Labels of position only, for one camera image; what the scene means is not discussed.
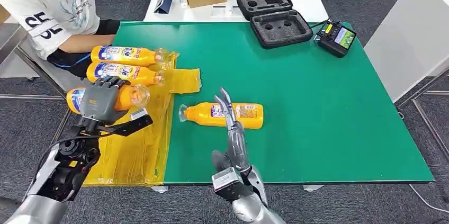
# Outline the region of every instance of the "floor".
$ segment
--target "floor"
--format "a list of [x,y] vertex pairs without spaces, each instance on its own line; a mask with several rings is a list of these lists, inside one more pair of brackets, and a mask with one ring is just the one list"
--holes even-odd
[[[141,20],[149,0],[97,0],[103,18]],[[333,19],[352,24],[363,44],[396,0],[323,0]],[[449,80],[438,89],[449,90]],[[54,94],[37,79],[0,79],[0,94]],[[449,145],[449,98],[423,97],[421,103]],[[61,101],[0,100],[0,195],[21,199],[41,152],[66,110]],[[416,109],[404,111],[404,123],[413,136],[436,182],[415,188],[432,205],[449,209],[442,197],[449,193],[449,165]],[[72,115],[69,124],[77,117]],[[422,223],[448,214],[424,205],[408,185],[333,185],[315,192],[301,186],[267,186],[270,207],[287,223]],[[0,208],[0,221],[11,211]],[[63,223],[241,223],[229,204],[207,186],[170,187],[163,194],[141,187],[90,187],[81,189],[70,204]]]

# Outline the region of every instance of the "bottle label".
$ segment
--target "bottle label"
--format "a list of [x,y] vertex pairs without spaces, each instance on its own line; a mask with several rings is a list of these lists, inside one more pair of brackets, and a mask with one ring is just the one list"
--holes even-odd
[[139,74],[140,67],[122,65],[122,64],[108,64],[101,62],[95,68],[94,76],[103,78],[106,76],[118,76],[121,79],[135,79]]
[[83,100],[85,89],[76,89],[71,94],[71,102],[76,111],[81,113],[81,101]]
[[[234,111],[238,118],[257,118],[256,105],[237,105]],[[211,117],[225,117],[220,105],[212,105]]]
[[123,59],[137,59],[141,48],[101,47],[98,52],[100,60],[120,61]]

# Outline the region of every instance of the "white t-shirt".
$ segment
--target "white t-shirt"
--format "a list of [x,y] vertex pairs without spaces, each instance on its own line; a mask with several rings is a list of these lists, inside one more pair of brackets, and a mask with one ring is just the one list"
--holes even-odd
[[0,4],[29,32],[42,59],[71,35],[95,33],[100,23],[95,0],[0,0]]

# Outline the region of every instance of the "metal frame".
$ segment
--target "metal frame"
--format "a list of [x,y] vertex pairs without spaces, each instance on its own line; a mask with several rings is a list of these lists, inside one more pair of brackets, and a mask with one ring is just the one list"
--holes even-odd
[[449,68],[447,68],[445,71],[438,74],[436,77],[434,77],[432,80],[430,80],[427,84],[425,84],[423,87],[421,87],[415,93],[413,93],[410,97],[408,97],[406,100],[404,100],[402,103],[400,103],[397,106],[397,108],[398,108],[398,111],[400,111],[403,109],[404,106],[406,106],[410,102],[413,103],[413,105],[416,107],[419,114],[421,115],[422,119],[426,123],[427,128],[429,129],[429,131],[431,132],[435,141],[437,142],[444,157],[447,159],[447,161],[449,161],[449,148],[446,146],[446,144],[444,144],[444,141],[439,136],[438,132],[436,131],[435,127],[433,126],[432,122],[430,121],[429,117],[427,116],[426,112],[424,112],[423,107],[419,104],[419,101],[418,101],[418,98],[421,95],[448,96],[449,91],[430,91],[429,90],[432,86],[434,86],[441,79],[443,79],[447,76],[449,76]]
[[59,96],[0,94],[0,99],[15,100],[64,100],[66,92],[37,64],[19,45],[25,40],[27,31],[19,24],[0,24],[0,64],[12,53],[16,53],[41,78],[59,93]]

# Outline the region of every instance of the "controller screen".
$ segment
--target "controller screen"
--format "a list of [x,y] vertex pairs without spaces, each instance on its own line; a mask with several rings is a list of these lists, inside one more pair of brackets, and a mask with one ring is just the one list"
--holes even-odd
[[355,33],[350,30],[342,27],[335,37],[334,42],[339,44],[340,46],[349,49],[351,43],[354,41]]

